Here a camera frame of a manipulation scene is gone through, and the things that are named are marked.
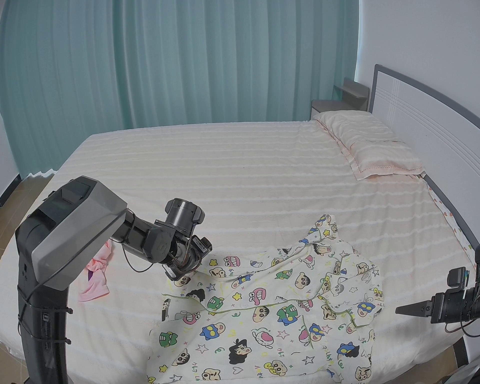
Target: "tiled floor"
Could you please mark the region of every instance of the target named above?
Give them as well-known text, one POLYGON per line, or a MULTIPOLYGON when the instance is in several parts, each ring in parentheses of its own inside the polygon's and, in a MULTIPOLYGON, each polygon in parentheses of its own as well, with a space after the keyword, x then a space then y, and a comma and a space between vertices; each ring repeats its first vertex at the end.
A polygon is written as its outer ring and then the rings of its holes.
MULTIPOLYGON (((30 177, 25 179, 15 189, 5 206, 0 208, 0 258, 15 229, 50 178, 30 177)), ((455 369, 455 354, 453 348, 449 348, 431 361, 413 367, 388 384, 413 384, 416 382, 433 384, 455 369)), ((0 384, 21 384, 27 377, 25 361, 10 355, 6 347, 0 343, 0 384)))

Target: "white headboard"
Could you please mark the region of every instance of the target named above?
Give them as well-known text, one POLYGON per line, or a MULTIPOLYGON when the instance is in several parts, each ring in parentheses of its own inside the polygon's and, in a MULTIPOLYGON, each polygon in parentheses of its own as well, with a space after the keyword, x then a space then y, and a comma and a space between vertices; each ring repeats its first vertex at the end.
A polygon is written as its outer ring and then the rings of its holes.
POLYGON ((480 118, 410 77, 375 65, 369 111, 422 159, 425 178, 471 245, 480 240, 480 118))

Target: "mattress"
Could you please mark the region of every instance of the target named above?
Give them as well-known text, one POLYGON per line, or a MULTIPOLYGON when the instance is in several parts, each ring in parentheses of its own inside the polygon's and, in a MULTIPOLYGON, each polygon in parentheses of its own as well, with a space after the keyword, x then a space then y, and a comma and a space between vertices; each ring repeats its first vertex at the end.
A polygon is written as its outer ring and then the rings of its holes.
MULTIPOLYGON (((165 218, 168 200, 193 201, 206 214, 195 233, 207 236, 220 258, 286 246, 321 214, 335 215, 340 237, 377 263, 383 278, 385 308, 373 323, 372 383, 430 360, 461 337, 446 334, 442 324, 428 319, 395 314, 398 305, 445 291, 451 268, 464 265, 473 273, 425 182, 404 175, 357 181, 334 139, 316 121, 93 135, 60 168, 30 212, 52 190, 80 175, 100 180, 137 216, 152 222, 165 218)), ((146 382, 148 334, 161 319, 166 277, 160 265, 137 274, 119 246, 113 252, 106 271, 110 294, 78 302, 86 271, 70 287, 67 366, 76 384, 146 382)), ((130 261, 137 269, 147 266, 134 256, 130 261)), ((0 341, 22 356, 16 331, 17 274, 12 239, 0 259, 0 341)))

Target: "curtain fold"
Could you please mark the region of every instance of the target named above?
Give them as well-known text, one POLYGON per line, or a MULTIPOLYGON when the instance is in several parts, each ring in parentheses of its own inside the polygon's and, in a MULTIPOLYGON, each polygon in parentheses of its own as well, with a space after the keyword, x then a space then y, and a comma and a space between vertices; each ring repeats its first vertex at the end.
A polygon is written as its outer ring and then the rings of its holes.
POLYGON ((88 136, 307 120, 355 73, 354 0, 7 0, 0 111, 22 176, 88 136))

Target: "striped pillow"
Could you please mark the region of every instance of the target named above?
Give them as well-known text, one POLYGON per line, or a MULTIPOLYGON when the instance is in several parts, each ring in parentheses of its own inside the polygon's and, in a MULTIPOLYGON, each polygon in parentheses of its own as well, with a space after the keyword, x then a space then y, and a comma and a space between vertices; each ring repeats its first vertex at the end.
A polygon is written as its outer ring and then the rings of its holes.
POLYGON ((329 111, 314 117, 335 139, 357 180, 371 175, 419 175, 420 159, 369 112, 329 111))

